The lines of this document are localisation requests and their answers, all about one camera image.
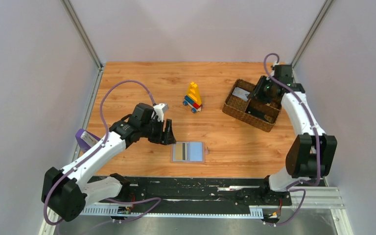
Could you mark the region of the beige card with stripe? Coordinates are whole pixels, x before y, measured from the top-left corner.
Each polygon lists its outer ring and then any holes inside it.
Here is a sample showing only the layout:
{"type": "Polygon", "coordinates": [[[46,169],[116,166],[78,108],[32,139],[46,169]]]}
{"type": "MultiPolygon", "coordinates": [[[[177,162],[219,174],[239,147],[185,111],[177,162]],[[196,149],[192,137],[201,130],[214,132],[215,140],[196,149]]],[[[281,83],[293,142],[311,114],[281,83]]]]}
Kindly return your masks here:
{"type": "Polygon", "coordinates": [[[172,147],[172,160],[183,162],[188,159],[188,145],[186,142],[177,142],[172,147]]]}

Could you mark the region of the pink card holder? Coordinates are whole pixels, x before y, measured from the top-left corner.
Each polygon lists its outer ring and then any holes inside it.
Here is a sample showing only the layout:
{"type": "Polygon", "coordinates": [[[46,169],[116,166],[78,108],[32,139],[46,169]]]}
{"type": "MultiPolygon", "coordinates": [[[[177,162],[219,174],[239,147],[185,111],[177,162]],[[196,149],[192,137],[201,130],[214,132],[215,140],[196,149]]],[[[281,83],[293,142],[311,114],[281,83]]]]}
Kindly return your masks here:
{"type": "Polygon", "coordinates": [[[172,147],[171,145],[171,157],[172,163],[204,163],[206,155],[210,153],[210,149],[202,141],[185,141],[188,145],[188,159],[183,162],[174,162],[172,160],[172,147]]]}

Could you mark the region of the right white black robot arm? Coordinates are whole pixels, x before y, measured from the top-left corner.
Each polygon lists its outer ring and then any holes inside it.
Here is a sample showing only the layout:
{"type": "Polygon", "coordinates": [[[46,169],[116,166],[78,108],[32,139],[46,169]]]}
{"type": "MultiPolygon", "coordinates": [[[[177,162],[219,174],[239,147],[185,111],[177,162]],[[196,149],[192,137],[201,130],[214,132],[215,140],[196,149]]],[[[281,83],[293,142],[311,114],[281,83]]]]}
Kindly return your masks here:
{"type": "Polygon", "coordinates": [[[271,71],[260,77],[247,98],[265,107],[273,101],[279,102],[296,135],[284,168],[265,177],[261,195],[284,194],[297,184],[319,185],[321,178],[330,172],[337,139],[327,135],[316,122],[303,86],[294,82],[292,66],[273,64],[271,71]]]}

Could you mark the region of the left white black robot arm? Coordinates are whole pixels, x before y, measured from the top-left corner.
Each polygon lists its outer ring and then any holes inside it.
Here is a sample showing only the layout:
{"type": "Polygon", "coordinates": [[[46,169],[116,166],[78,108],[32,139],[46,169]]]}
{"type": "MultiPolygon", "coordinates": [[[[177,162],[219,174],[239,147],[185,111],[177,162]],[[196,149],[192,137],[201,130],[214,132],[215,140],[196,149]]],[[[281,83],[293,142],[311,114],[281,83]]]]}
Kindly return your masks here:
{"type": "Polygon", "coordinates": [[[114,173],[92,183],[90,179],[112,157],[141,138],[156,144],[174,144],[172,121],[164,118],[167,110],[165,103],[139,103],[132,114],[115,122],[80,158],[61,169],[50,168],[45,173],[42,191],[45,207],[69,222],[93,203],[114,197],[126,200],[130,182],[123,176],[114,173]]]}

